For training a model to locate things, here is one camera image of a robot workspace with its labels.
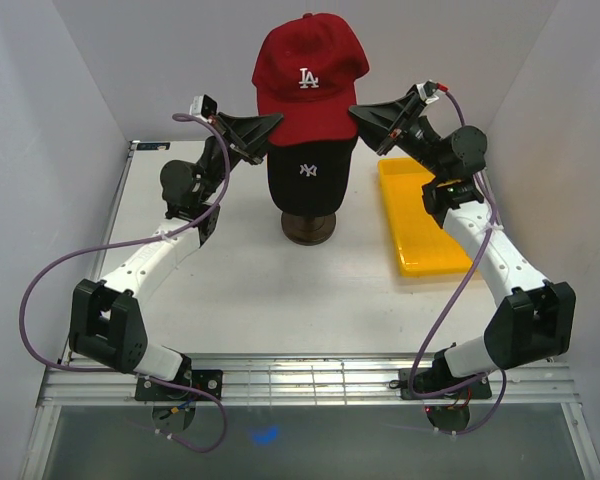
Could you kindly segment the black NY baseball cap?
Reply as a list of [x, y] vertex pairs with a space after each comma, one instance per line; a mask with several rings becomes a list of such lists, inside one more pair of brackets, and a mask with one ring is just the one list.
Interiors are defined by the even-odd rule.
[[290, 215], [322, 217], [342, 205], [349, 180], [355, 137], [273, 146], [266, 165], [276, 207]]

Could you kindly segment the red baseball cap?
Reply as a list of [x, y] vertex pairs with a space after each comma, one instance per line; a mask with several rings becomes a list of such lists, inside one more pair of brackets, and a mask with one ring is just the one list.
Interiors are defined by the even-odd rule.
[[252, 74], [258, 113], [283, 116], [269, 141], [290, 147], [356, 136], [349, 108], [368, 72], [362, 45], [338, 15], [307, 13], [271, 30]]

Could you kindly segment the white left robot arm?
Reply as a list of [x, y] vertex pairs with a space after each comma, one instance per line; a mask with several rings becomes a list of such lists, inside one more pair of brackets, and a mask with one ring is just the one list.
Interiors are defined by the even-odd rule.
[[150, 242], [97, 281], [83, 280], [74, 289], [69, 346], [119, 373], [157, 378], [170, 399], [185, 397], [192, 387], [189, 358], [149, 341], [142, 306], [188, 256], [213, 234], [219, 213], [218, 191], [240, 162], [259, 165], [270, 148], [269, 137], [283, 120], [280, 113], [232, 117], [203, 113], [209, 126], [195, 162], [170, 160], [160, 170], [165, 217]]

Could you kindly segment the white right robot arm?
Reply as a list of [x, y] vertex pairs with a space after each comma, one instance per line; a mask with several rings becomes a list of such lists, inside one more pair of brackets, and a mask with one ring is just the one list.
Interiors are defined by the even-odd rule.
[[454, 397], [494, 371], [565, 354], [576, 306], [574, 289], [535, 268], [499, 225], [481, 178], [486, 134], [462, 124], [442, 136], [425, 116], [448, 93], [427, 81], [397, 100], [349, 109], [359, 137], [377, 155], [399, 148], [432, 174], [422, 188], [424, 209], [469, 256], [469, 271], [482, 276], [496, 306], [480, 336], [439, 351], [426, 370], [412, 367], [406, 387], [417, 399]]

